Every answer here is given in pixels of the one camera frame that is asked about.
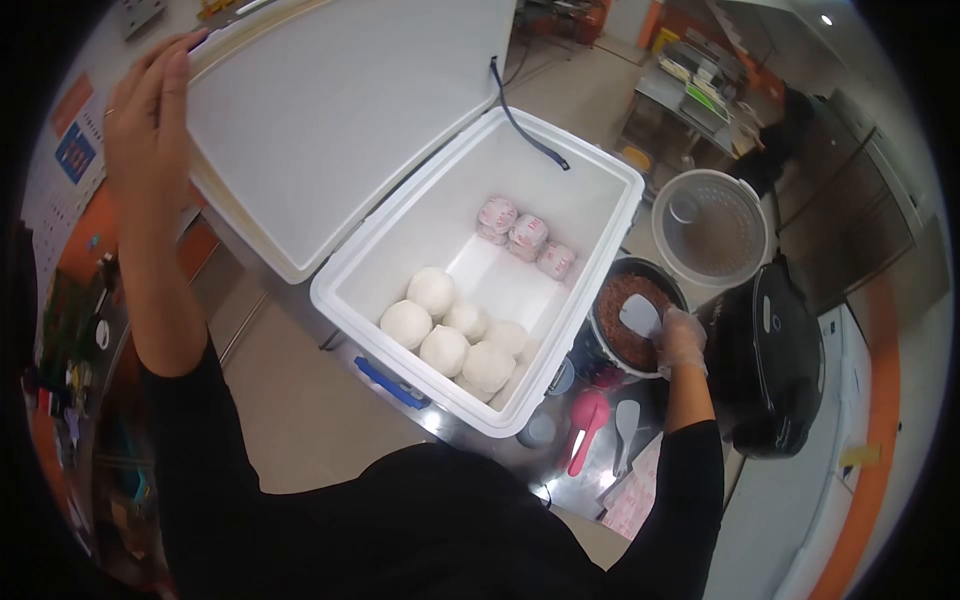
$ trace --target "wrapped food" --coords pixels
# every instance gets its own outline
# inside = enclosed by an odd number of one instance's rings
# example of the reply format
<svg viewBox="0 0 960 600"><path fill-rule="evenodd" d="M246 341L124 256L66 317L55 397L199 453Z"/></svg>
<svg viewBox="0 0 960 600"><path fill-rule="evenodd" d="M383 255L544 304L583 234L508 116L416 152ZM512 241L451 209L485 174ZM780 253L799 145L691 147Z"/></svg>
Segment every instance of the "wrapped food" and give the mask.
<svg viewBox="0 0 960 600"><path fill-rule="evenodd" d="M460 302L454 304L444 317L444 325L459 330L471 344L483 339L487 331L487 311L476 304Z"/></svg>
<svg viewBox="0 0 960 600"><path fill-rule="evenodd" d="M527 330L513 321L494 321L484 334L485 342L503 348L511 356L517 357L527 346Z"/></svg>
<svg viewBox="0 0 960 600"><path fill-rule="evenodd" d="M518 246L537 248L546 241L546 223L533 215L522 215L510 228L510 239Z"/></svg>
<svg viewBox="0 0 960 600"><path fill-rule="evenodd" d="M511 242L507 245L507 250L523 262L534 262L537 260L537 256L540 255L540 249L542 247L543 245L534 247L520 246L517 242Z"/></svg>
<svg viewBox="0 0 960 600"><path fill-rule="evenodd" d="M463 373L460 373L459 375L454 377L453 383L459 385L464 392L467 392L468 394L480 400L484 404L489 404L491 399L493 398L493 392L484 392L480 388L476 387L475 385L469 382L469 379L464 377Z"/></svg>
<svg viewBox="0 0 960 600"><path fill-rule="evenodd" d="M563 281L576 259L576 254L570 248L557 242L550 242L540 253L537 267L554 279Z"/></svg>
<svg viewBox="0 0 960 600"><path fill-rule="evenodd" d="M494 242L497 246L503 246L507 243L507 233L497 233L493 228L489 228L486 225L480 223L477 224L477 235L483 239Z"/></svg>
<svg viewBox="0 0 960 600"><path fill-rule="evenodd" d="M495 394L514 373L516 360L493 342L478 342L467 352L463 379L481 392Z"/></svg>
<svg viewBox="0 0 960 600"><path fill-rule="evenodd" d="M380 329L408 350L420 345L432 325L426 309L409 300L391 305L380 317Z"/></svg>
<svg viewBox="0 0 960 600"><path fill-rule="evenodd" d="M442 317L456 297L453 277L439 267L423 267L407 286L407 299L425 308L434 319Z"/></svg>
<svg viewBox="0 0 960 600"><path fill-rule="evenodd" d="M516 221L516 207L506 198L494 196L480 208L477 220L496 233L506 233Z"/></svg>
<svg viewBox="0 0 960 600"><path fill-rule="evenodd" d="M463 333L437 325L420 344L420 359L444 377L454 377L463 368L469 348Z"/></svg>

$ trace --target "paper wrapper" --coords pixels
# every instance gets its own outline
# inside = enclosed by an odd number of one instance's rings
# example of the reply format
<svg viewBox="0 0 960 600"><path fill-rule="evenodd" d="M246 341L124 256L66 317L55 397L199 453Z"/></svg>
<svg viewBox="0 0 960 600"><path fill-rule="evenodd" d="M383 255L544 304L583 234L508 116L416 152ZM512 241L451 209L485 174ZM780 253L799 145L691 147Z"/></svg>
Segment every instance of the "paper wrapper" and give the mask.
<svg viewBox="0 0 960 600"><path fill-rule="evenodd" d="M497 246L503 246L507 243L507 234L506 233L497 233L493 228L489 228L486 225L480 223L477 224L477 235L487 240L488 242L493 242Z"/></svg>
<svg viewBox="0 0 960 600"><path fill-rule="evenodd" d="M497 233L506 233L516 221L514 203L506 198L494 196L487 200L477 214L477 221Z"/></svg>
<svg viewBox="0 0 960 600"><path fill-rule="evenodd" d="M657 464L663 433L651 440L633 461L633 470L603 499L604 525L627 540L633 540L654 508L657 499Z"/></svg>
<svg viewBox="0 0 960 600"><path fill-rule="evenodd" d="M576 254L570 248L557 242L550 242L540 253L537 267L554 279L563 281L576 259Z"/></svg>
<svg viewBox="0 0 960 600"><path fill-rule="evenodd" d="M516 256L523 262L533 262L537 260L537 255L540 254L540 248L542 248L542 244L529 247L521 246L517 242L511 242L507 245L507 250L510 251L510 254Z"/></svg>
<svg viewBox="0 0 960 600"><path fill-rule="evenodd" d="M510 239L518 246L536 248L546 241L546 223L533 215L522 215L510 228Z"/></svg>

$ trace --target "colander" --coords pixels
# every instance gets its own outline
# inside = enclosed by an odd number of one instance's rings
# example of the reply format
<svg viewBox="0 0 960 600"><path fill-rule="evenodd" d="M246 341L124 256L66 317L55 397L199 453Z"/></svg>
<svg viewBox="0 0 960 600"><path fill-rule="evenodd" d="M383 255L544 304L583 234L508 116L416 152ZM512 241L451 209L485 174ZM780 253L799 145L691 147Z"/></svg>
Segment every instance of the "colander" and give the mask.
<svg viewBox="0 0 960 600"><path fill-rule="evenodd" d="M752 277L770 243L754 189L712 169L670 180L654 200L652 221L664 266L708 287L733 287Z"/></svg>

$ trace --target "blue handle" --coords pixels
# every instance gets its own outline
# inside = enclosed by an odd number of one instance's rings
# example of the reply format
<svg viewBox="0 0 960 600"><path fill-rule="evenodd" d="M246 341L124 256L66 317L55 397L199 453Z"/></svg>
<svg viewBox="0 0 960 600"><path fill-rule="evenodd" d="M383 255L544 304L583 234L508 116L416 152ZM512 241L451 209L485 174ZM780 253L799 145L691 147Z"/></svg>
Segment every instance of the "blue handle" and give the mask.
<svg viewBox="0 0 960 600"><path fill-rule="evenodd" d="M510 113L510 109L507 108L507 99L503 97L503 83L500 81L500 73L496 70L496 57L492 57L490 59L490 70L493 71L493 78L496 79L496 85L497 87L500 88L500 106L502 106L503 111L507 113L507 118L510 119L511 123L513 123L514 128L516 128L516 130L520 132L520 135L523 136L523 139L530 142L534 148L541 151L545 155L553 158L554 162L559 164L560 168L562 168L563 170L569 171L570 165L566 163L566 160L564 160L562 156L558 155L555 151L539 143L536 139L533 138L533 136L530 135L530 133L525 132L523 128L514 120L514 116Z"/></svg>
<svg viewBox="0 0 960 600"><path fill-rule="evenodd" d="M387 392L393 394L396 399L403 402L407 406L421 410L426 408L430 403L430 400L427 399L417 399L410 395L409 392L400 387L400 385L394 381L391 381L383 375L377 369L374 369L373 366L367 361L363 356L357 356L353 359L353 364L360 368L367 377L373 380L374 383L379 383L383 386L383 389Z"/></svg>

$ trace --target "orange sign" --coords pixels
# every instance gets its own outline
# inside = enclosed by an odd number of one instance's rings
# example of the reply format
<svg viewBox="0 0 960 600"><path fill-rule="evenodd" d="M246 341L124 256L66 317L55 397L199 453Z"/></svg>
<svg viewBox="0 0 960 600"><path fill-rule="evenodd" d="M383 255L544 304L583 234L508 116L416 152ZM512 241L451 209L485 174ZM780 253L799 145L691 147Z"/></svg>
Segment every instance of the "orange sign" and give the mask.
<svg viewBox="0 0 960 600"><path fill-rule="evenodd" d="M82 73L77 81L70 86L70 89L63 94L63 98L54 108L54 115L50 118L50 123L54 126L57 138L63 137L91 94L93 94L93 87L90 85L90 79L86 76L86 73Z"/></svg>

